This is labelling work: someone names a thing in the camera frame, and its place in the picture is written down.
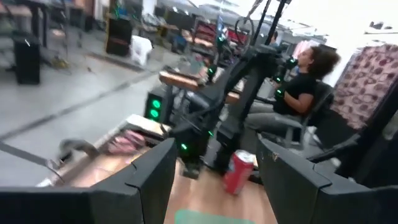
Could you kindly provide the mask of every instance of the white bag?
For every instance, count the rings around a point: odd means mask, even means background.
[[[152,50],[152,44],[147,38],[132,36],[131,37],[131,60],[137,62],[141,66],[145,66],[149,52]]]

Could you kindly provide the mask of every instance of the green mat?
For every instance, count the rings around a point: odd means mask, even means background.
[[[179,210],[175,213],[175,224],[254,224],[249,220],[228,218],[221,215],[202,214],[200,212]]]

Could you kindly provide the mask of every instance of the cable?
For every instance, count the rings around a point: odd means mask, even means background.
[[[51,170],[51,172],[53,172],[63,184],[65,183],[65,180],[62,178],[62,176],[53,167],[50,166],[50,162],[46,163],[45,166],[47,169]]]

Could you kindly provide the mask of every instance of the curly hair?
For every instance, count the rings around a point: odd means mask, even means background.
[[[308,66],[308,72],[316,79],[322,79],[333,71],[340,61],[340,56],[332,50],[324,50],[320,47],[311,47],[313,62]]]

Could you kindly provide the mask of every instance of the gray pants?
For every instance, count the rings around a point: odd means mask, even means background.
[[[244,121],[241,149],[256,153],[257,134],[261,132],[284,137],[288,126],[276,121],[275,115],[272,105],[254,102]]]

